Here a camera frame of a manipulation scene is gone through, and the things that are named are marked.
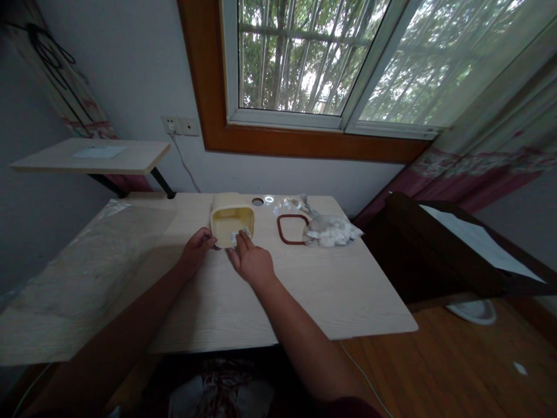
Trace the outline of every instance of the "power outlet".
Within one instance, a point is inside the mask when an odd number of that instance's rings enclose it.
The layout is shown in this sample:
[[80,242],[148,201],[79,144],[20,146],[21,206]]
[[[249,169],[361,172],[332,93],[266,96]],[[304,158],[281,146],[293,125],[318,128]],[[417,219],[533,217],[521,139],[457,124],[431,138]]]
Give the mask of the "power outlet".
[[182,117],[180,122],[183,135],[199,136],[199,129],[197,128],[197,120],[195,118]]
[[182,127],[180,126],[180,118],[173,115],[161,116],[162,126],[167,134],[181,135]]
[[199,129],[195,118],[165,115],[161,116],[161,121],[167,134],[199,136]]

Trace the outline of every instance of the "person's right hand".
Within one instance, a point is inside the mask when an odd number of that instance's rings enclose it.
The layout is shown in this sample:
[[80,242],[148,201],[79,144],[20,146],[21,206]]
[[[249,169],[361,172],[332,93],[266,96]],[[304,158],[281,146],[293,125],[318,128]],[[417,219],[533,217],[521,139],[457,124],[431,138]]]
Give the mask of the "person's right hand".
[[238,250],[227,248],[226,253],[238,274],[252,287],[265,286],[277,279],[271,254],[256,247],[244,231],[236,235]]

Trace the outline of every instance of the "plastic sheet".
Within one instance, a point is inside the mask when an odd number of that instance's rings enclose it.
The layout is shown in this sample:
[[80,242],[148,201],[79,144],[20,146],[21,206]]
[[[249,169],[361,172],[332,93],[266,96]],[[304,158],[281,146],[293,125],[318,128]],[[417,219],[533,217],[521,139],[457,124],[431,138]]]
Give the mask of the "plastic sheet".
[[112,199],[11,307],[70,319],[101,318],[175,216]]
[[346,216],[321,215],[310,205],[305,194],[276,198],[268,195],[263,204],[273,208],[275,216],[288,214],[305,214],[311,218],[309,225],[303,230],[302,240],[308,247],[335,247],[347,245],[363,232],[352,225]]

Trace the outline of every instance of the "wall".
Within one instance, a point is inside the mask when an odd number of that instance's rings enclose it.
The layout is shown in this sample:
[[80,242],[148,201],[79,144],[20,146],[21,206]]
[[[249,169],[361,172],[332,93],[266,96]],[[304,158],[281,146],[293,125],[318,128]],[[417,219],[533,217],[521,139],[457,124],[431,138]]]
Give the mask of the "wall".
[[[475,215],[557,271],[557,170],[545,173]],[[538,300],[557,316],[557,296]]]
[[[198,117],[175,0],[37,3],[55,38],[89,78],[90,89],[122,139],[169,141],[161,115]],[[329,194],[348,216],[356,215],[403,168],[209,153],[201,137],[178,141],[203,192]],[[175,190],[195,191],[175,150],[159,169]]]
[[[20,158],[70,136],[10,41],[0,37],[0,310],[113,194],[84,175],[16,173]],[[0,369],[0,399],[22,367]]]

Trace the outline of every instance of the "paper on shelf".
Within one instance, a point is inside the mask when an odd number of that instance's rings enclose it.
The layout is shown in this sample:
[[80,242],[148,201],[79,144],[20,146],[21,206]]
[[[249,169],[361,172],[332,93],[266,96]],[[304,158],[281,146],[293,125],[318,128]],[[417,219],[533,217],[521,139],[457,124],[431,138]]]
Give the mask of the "paper on shelf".
[[112,145],[94,145],[82,149],[72,155],[75,158],[113,158],[124,151],[127,147]]
[[429,206],[420,205],[420,207],[464,241],[465,244],[481,255],[493,267],[528,276],[545,283],[544,280],[540,279],[528,267],[501,248],[483,227],[465,222],[453,214],[441,212]]

